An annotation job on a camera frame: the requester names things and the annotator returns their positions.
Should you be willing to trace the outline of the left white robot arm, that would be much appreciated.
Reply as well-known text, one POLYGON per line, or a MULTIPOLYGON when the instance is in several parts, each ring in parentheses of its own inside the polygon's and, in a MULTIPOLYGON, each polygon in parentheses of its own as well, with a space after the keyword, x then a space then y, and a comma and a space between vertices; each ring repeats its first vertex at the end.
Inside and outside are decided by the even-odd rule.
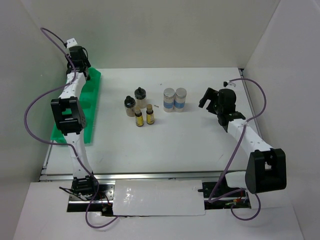
POLYGON ((91 78, 91 65, 84 47, 73 45, 69 46, 68 50, 66 86, 57 99, 51 100, 50 106, 55 125, 64 136, 66 145, 70 147, 73 169, 71 192, 92 200, 97 197, 99 187, 85 149, 84 131, 87 121, 80 103, 83 87, 91 78))

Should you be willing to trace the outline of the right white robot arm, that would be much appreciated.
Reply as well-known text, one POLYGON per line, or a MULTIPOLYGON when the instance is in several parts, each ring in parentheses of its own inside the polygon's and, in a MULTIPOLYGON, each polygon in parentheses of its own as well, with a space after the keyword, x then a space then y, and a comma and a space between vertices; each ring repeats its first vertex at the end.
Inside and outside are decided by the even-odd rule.
POLYGON ((245 116, 236 111, 236 93, 231 89, 219 91, 208 88, 199 101, 203 108, 207 101, 208 112, 215 114, 218 123, 236 141, 236 150, 242 148, 248 156, 245 171, 226 172, 218 184, 223 196, 235 189, 245 189, 251 194, 284 190, 287 187, 286 154, 281 148, 266 143, 249 126, 245 116))

